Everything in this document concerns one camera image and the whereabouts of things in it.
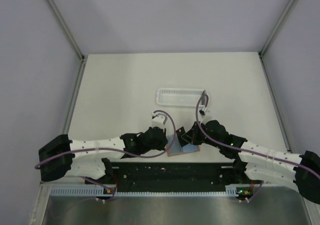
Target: small blue object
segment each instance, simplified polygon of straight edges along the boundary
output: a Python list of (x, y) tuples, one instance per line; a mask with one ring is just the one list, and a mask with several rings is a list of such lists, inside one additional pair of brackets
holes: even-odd
[[(172, 139), (174, 136), (168, 136), (168, 144), (171, 144)], [(198, 146), (192, 145), (192, 144), (187, 144), (183, 147), (181, 147), (180, 142), (178, 138), (175, 139), (174, 143), (169, 149), (169, 155), (178, 155), (178, 154), (185, 154), (185, 153), (193, 153), (198, 151)]]

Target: gray wall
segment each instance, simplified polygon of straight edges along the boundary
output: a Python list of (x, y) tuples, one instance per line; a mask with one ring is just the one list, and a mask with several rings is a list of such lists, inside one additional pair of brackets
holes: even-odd
[(259, 51), (288, 0), (55, 0), (85, 54)]
[(44, 0), (0, 0), (0, 218), (27, 224), (38, 149), (60, 132), (79, 61)]
[(299, 0), (265, 61), (298, 152), (320, 155), (320, 0)]

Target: stainless steel surface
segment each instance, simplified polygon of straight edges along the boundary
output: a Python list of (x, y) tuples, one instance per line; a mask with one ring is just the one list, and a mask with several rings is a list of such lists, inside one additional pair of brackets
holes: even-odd
[(45, 1), (47, 2), (49, 8), (51, 9), (54, 18), (58, 22), (63, 34), (65, 35), (66, 39), (70, 43), (71, 47), (73, 48), (73, 50), (75, 51), (75, 53), (77, 54), (79, 59), (82, 60), (83, 53), (80, 51), (80, 48), (79, 48), (78, 44), (76, 43), (74, 36), (72, 35), (70, 29), (68, 28), (68, 26), (65, 22), (65, 19), (62, 17), (55, 1), (54, 0), (45, 0)]
[(278, 32), (280, 31), (282, 25), (285, 23), (286, 18), (288, 17), (289, 13), (294, 8), (295, 4), (298, 0), (289, 0), (288, 4), (286, 5), (285, 9), (283, 10), (281, 16), (279, 17), (276, 25), (274, 26), (271, 34), (269, 35), (268, 39), (266, 40), (265, 44), (263, 45), (263, 48), (260, 51), (261, 56), (263, 57), (265, 53), (267, 52), (268, 48), (270, 47), (273, 40), (276, 38)]
[(274, 86), (272, 84), (272, 81), (271, 81), (271, 78), (270, 78), (270, 75), (269, 75), (269, 72), (268, 72), (268, 68), (266, 66), (266, 63), (264, 62), (264, 58), (263, 57), (260, 57), (260, 61), (261, 61), (262, 70), (264, 72), (265, 81), (266, 81), (266, 84), (267, 84), (269, 92), (270, 92), (270, 96), (271, 96), (271, 100), (272, 100), (272, 103), (273, 103), (274, 111), (275, 111), (276, 117), (277, 117), (278, 122), (279, 122), (279, 126), (280, 126), (280, 130), (281, 130), (282, 137), (283, 137), (283, 140), (284, 140), (284, 144), (285, 144), (286, 149), (288, 151), (292, 151), (291, 146), (290, 146), (290, 140), (289, 140), (289, 137), (288, 137), (288, 133), (286, 131), (286, 126), (285, 126), (285, 123), (284, 123), (284, 120), (283, 120), (283, 115), (282, 115), (282, 112), (281, 112), (281, 108), (279, 106), (279, 102), (278, 102), (278, 99), (277, 99), (276, 91), (275, 91)]
[[(103, 204), (51, 197), (42, 225), (308, 225), (301, 196), (284, 187), (264, 187), (251, 203), (234, 198), (117, 198)], [(60, 218), (52, 218), (49, 211)]]
[(87, 59), (86, 58), (83, 59), (83, 61), (81, 61), (81, 63), (80, 63), (79, 69), (78, 69), (78, 74), (76, 76), (69, 108), (68, 108), (68, 111), (67, 111), (67, 114), (66, 114), (65, 120), (64, 120), (64, 125), (63, 125), (63, 129), (62, 129), (63, 134), (67, 134), (69, 131), (69, 128), (70, 128), (70, 123), (71, 123), (72, 115), (74, 114), (75, 105), (76, 105), (82, 77), (84, 76), (84, 72), (85, 72), (86, 62), (87, 62)]

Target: white cable clip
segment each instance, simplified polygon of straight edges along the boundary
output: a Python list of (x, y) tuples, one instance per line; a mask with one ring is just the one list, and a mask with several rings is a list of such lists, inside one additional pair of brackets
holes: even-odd
[(94, 144), (94, 150), (95, 150), (95, 160), (97, 159), (98, 157), (98, 153), (99, 153), (99, 142), (98, 141), (93, 141), (93, 144)]

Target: white table surface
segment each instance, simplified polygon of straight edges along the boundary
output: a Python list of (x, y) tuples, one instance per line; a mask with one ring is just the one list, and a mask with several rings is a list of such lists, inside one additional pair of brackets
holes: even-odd
[[(145, 132), (151, 112), (165, 110), (176, 128), (189, 130), (195, 109), (157, 105), (159, 88), (206, 89), (214, 118), (237, 136), (286, 151), (256, 52), (91, 54), (88, 56), (69, 129), (70, 139), (100, 140)], [(170, 121), (167, 135), (173, 134)], [(150, 151), (145, 155), (154, 155)], [(231, 162), (217, 148), (120, 162)]]

